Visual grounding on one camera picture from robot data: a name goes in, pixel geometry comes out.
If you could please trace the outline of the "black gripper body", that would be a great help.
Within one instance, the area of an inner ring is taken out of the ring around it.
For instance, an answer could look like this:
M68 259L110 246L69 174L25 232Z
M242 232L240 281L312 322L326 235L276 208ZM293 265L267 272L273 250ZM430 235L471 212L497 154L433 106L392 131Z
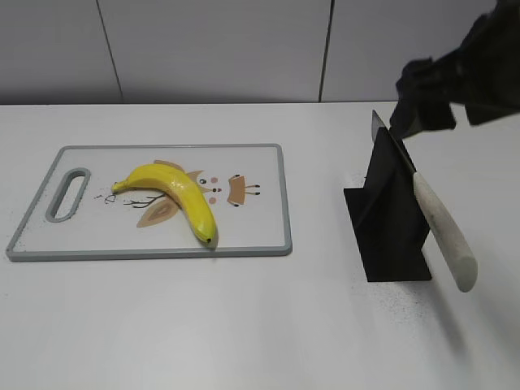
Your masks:
M462 43L444 56L408 62L398 92L445 93L451 103L467 98L503 99L519 112L519 2L498 1L482 14Z

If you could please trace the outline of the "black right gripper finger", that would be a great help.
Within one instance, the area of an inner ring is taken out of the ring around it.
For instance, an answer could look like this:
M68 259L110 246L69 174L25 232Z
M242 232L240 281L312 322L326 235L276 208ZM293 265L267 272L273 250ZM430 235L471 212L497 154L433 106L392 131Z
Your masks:
M512 104L503 99L467 98L465 109L471 126L478 126L512 115Z

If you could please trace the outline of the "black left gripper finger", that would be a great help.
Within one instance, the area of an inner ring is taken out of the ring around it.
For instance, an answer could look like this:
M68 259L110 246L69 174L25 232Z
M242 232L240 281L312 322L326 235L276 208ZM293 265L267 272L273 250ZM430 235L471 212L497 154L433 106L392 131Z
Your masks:
M451 97L445 93L398 92L396 108L390 119L392 135L404 139L420 132L454 129L455 118L450 102Z

